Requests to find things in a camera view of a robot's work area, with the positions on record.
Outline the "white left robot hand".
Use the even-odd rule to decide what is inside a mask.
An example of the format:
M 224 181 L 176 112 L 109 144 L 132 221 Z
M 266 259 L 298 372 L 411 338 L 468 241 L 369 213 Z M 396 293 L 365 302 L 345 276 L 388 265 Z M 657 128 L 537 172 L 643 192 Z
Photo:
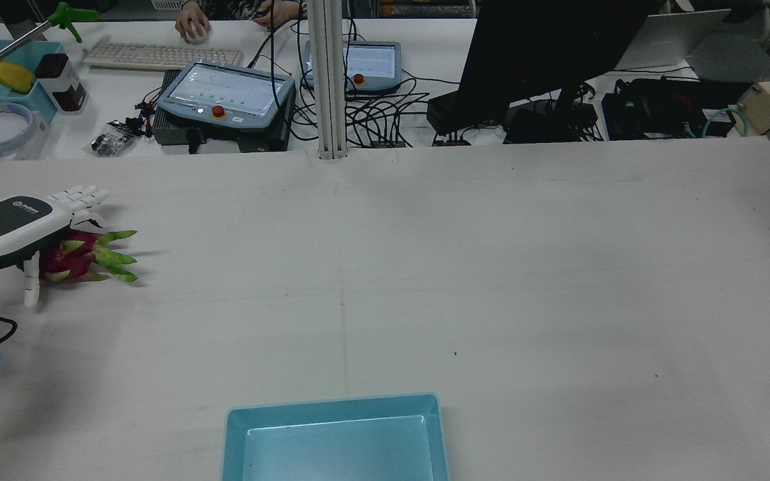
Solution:
M 19 195 L 0 200 L 0 270 L 21 266 L 27 307 L 39 301 L 40 252 L 83 222 L 98 226 L 101 216 L 94 207 L 107 195 L 95 186 L 79 185 L 43 198 Z

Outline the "person's left hand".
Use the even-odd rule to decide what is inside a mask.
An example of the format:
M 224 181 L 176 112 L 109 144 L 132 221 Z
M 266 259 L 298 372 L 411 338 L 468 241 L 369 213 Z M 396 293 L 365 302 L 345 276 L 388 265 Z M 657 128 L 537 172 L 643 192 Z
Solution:
M 305 1 L 263 1 L 253 16 L 253 22 L 274 31 L 288 21 L 305 16 L 305 9 Z

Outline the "person's right hand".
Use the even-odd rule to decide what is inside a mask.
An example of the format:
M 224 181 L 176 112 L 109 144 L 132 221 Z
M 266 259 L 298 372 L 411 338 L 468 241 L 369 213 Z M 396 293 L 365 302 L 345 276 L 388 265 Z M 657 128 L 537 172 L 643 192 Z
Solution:
M 174 27 L 184 42 L 193 45 L 206 42 L 212 30 L 199 1 L 186 1 L 183 4 Z

